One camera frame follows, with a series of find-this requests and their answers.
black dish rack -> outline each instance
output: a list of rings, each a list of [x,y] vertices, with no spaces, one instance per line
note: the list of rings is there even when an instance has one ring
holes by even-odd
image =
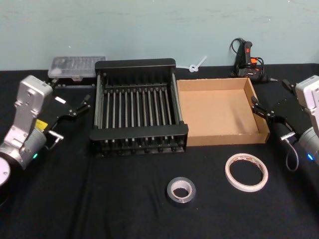
[[[99,61],[94,126],[97,155],[184,152],[173,59]]]

black tablecloth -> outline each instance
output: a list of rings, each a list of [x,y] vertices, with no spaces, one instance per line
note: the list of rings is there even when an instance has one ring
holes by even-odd
[[[230,67],[178,70],[178,79],[225,78]],[[319,74],[319,66],[269,65],[273,78],[299,82]],[[27,75],[46,71],[0,72],[0,138],[12,124],[17,87]],[[265,106],[291,97],[280,83],[254,86]],[[56,95],[77,105],[94,89],[59,89]],[[285,168],[287,147],[277,129],[267,144],[188,147],[186,153],[96,159],[88,134],[93,111],[56,130],[65,136],[54,150],[42,150],[0,208],[1,239],[102,238],[319,238],[319,168],[300,151],[300,168]],[[250,153],[267,166],[269,180],[256,193],[232,187],[224,175],[227,159]],[[256,180],[251,167],[237,167],[243,180]],[[191,179],[195,201],[175,208],[165,197],[168,182]]]

light blue wall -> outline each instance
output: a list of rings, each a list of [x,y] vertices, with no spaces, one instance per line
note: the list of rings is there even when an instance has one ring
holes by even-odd
[[[266,64],[319,63],[319,1],[0,0],[0,70],[94,54],[231,65],[237,36]]]

blue indicator light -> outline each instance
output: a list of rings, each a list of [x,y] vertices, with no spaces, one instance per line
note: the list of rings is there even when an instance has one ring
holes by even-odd
[[[312,155],[311,154],[307,154],[307,157],[311,160],[311,161],[314,161],[314,157],[312,157]]]

cardboard tray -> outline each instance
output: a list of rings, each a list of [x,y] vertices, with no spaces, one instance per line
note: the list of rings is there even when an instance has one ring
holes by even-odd
[[[178,80],[187,146],[265,143],[266,121],[251,111],[256,96],[248,78]]]

